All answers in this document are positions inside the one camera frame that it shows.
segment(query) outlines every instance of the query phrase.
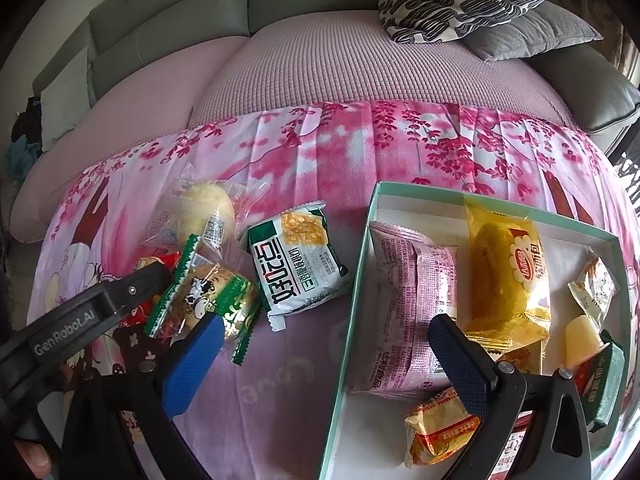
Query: brand logo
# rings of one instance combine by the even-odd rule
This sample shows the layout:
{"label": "brand logo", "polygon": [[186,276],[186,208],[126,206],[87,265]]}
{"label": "brand logo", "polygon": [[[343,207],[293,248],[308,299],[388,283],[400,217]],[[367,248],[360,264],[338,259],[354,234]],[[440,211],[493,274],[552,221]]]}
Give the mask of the brand logo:
{"label": "brand logo", "polygon": [[75,332],[83,326],[91,323],[96,319],[95,312],[92,309],[87,310],[81,317],[76,317],[72,322],[66,323],[60,330],[56,330],[50,334],[46,340],[33,346],[33,351],[37,356],[43,356],[46,352],[53,350],[58,343],[71,337]]}
{"label": "brand logo", "polygon": [[531,264],[527,258],[527,253],[525,253],[521,248],[516,248],[514,256],[516,264],[522,273],[522,277],[525,280],[530,280],[533,277],[533,270],[531,269]]}
{"label": "brand logo", "polygon": [[268,292],[271,296],[273,304],[300,294],[300,288],[292,278],[289,263],[277,237],[254,244],[254,253],[267,285],[265,293]]}

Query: screw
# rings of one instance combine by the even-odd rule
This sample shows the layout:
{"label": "screw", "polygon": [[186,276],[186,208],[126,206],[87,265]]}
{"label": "screw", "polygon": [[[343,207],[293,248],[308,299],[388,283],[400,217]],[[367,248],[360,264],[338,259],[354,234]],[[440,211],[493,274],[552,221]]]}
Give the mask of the screw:
{"label": "screw", "polygon": [[148,374],[156,369],[156,362],[151,360],[144,360],[138,365],[138,370]]}
{"label": "screw", "polygon": [[500,370],[503,374],[513,374],[515,371],[515,366],[508,361],[500,361],[498,363],[498,370]]}
{"label": "screw", "polygon": [[571,370],[566,368],[558,368],[558,375],[567,381],[573,377]]}

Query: pink snack package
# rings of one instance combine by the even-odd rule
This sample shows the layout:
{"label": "pink snack package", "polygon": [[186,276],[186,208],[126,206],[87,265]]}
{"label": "pink snack package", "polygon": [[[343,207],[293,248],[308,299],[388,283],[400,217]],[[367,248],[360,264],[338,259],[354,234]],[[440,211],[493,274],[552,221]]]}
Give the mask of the pink snack package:
{"label": "pink snack package", "polygon": [[370,358],[354,392],[420,398],[449,386],[427,342],[437,314],[456,318],[456,251],[405,227],[369,224],[380,293]]}

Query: orange snack package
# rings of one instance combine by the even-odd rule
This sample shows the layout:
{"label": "orange snack package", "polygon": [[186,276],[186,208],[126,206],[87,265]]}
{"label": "orange snack package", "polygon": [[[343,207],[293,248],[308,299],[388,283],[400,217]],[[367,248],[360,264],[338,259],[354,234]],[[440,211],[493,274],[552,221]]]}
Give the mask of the orange snack package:
{"label": "orange snack package", "polygon": [[420,404],[405,420],[404,465],[429,465],[454,454],[469,442],[480,418],[469,415],[453,388]]}
{"label": "orange snack package", "polygon": [[534,223],[489,211],[473,199],[465,198],[465,205],[471,271],[466,335],[503,351],[547,339],[549,279]]}

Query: blue gripper pad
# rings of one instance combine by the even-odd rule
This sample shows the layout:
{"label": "blue gripper pad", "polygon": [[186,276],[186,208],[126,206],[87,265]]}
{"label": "blue gripper pad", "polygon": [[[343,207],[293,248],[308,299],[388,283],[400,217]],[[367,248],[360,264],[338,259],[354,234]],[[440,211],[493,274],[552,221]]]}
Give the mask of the blue gripper pad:
{"label": "blue gripper pad", "polygon": [[431,319],[428,338],[467,412],[485,420],[492,386],[497,384],[494,361],[478,343],[469,341],[447,314]]}
{"label": "blue gripper pad", "polygon": [[225,336],[220,316],[209,312],[183,340],[172,346],[167,354],[169,370],[162,378],[162,407],[169,418],[187,411],[191,399],[211,368]]}

